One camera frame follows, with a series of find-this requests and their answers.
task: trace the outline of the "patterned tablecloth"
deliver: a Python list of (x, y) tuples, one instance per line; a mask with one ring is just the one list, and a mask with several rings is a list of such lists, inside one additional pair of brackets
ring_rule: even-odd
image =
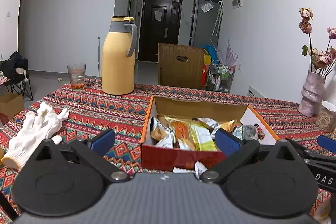
[[(63, 122), (58, 132), (64, 142), (71, 142), (78, 137), (93, 138), (103, 130), (112, 128), (116, 132), (115, 146), (105, 158), (122, 170), (134, 172), (155, 172), (141, 168), (140, 139), (142, 126), (152, 95), (178, 98), (184, 100), (206, 100), (217, 103), (250, 104), (282, 139), (290, 137), (308, 148), (324, 155), (330, 152), (317, 145), (316, 138), (324, 134), (315, 125), (315, 118), (300, 114), (298, 105), (291, 102), (237, 96), (221, 92), (210, 92), (158, 85), (135, 85), (133, 93), (123, 96), (107, 95), (101, 90), (100, 80), (87, 79), (81, 91), (73, 91), (70, 85), (64, 85), (50, 93), (42, 100), (20, 112), (13, 120), (0, 129), (0, 145), (6, 151), (8, 141), (20, 130), (26, 112), (36, 111), (39, 103), (45, 101), (57, 113), (64, 107), (70, 110), (68, 120)], [(17, 173), (0, 166), (0, 186), (2, 192), (17, 209), (12, 198), (12, 185)], [(329, 192), (320, 190), (315, 209), (330, 196)], [(0, 210), (0, 224), (10, 222)]]

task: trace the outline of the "vase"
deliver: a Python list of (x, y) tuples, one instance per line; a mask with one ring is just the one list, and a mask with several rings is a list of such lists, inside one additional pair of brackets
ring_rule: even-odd
[(324, 84), (326, 78), (316, 72), (308, 71), (306, 83), (302, 89), (302, 101), (299, 105), (299, 112), (307, 117), (313, 117), (315, 114), (315, 104), (321, 103)]

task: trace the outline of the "thermos handle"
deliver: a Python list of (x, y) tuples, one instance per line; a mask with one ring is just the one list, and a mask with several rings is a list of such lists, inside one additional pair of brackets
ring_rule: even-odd
[(135, 24), (124, 24), (124, 27), (131, 27), (132, 28), (132, 44), (127, 52), (127, 57), (131, 57), (134, 50), (135, 45), (137, 44), (137, 38), (138, 38), (138, 28)]

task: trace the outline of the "cotton work glove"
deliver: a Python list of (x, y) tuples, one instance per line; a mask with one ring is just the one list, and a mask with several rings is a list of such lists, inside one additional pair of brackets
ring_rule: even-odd
[(8, 151), (1, 163), (9, 168), (21, 170), (39, 144), (51, 138), (62, 127), (62, 121), (68, 118), (69, 111), (64, 108), (56, 115), (53, 108), (45, 102), (36, 111), (27, 112), (22, 129), (8, 142)]

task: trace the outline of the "refrigerator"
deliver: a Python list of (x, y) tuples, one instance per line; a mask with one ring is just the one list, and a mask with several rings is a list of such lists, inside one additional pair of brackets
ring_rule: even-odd
[(192, 13), (192, 27), (190, 31), (189, 46), (200, 48), (202, 45), (212, 45), (211, 40), (217, 48), (218, 35), (216, 35), (217, 28), (212, 35), (212, 31), (215, 27), (218, 9), (220, 3), (211, 2), (213, 8), (206, 13), (203, 12), (202, 6), (205, 5), (208, 0), (195, 0)]

